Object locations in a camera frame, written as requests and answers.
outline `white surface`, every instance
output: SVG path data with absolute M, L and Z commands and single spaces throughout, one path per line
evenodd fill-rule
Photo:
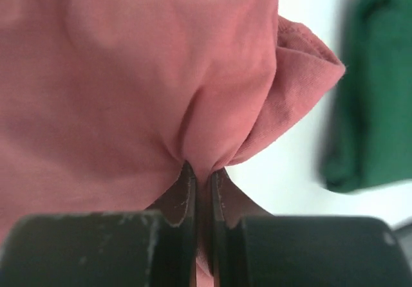
M 304 23 L 339 54 L 342 19 L 356 0 L 280 0 L 279 13 Z M 333 93 L 297 125 L 249 161 L 228 168 L 234 182 L 274 214 L 374 216 L 391 226 L 412 218 L 412 182 L 356 194 L 322 188 L 317 170 Z

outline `pink t-shirt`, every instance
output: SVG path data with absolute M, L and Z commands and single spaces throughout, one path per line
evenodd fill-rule
M 277 5 L 0 0 L 0 241 L 25 214 L 145 209 L 185 160 L 204 186 L 291 128 L 344 67 Z

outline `green cloth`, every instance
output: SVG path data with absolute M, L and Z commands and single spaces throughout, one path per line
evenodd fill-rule
M 335 192 L 412 178 L 412 0 L 361 0 L 346 33 L 321 170 Z

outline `green fabric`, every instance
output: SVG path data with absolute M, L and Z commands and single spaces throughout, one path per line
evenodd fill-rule
M 412 178 L 412 0 L 361 0 L 346 31 L 327 188 Z

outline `white background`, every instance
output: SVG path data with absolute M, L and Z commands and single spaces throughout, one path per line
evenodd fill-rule
M 342 24 L 356 0 L 280 0 L 279 14 L 304 23 L 340 54 Z M 354 194 L 323 188 L 317 173 L 328 135 L 331 91 L 297 125 L 241 165 L 228 168 L 234 182 L 273 214 L 374 216 L 393 227 L 412 218 L 412 181 Z

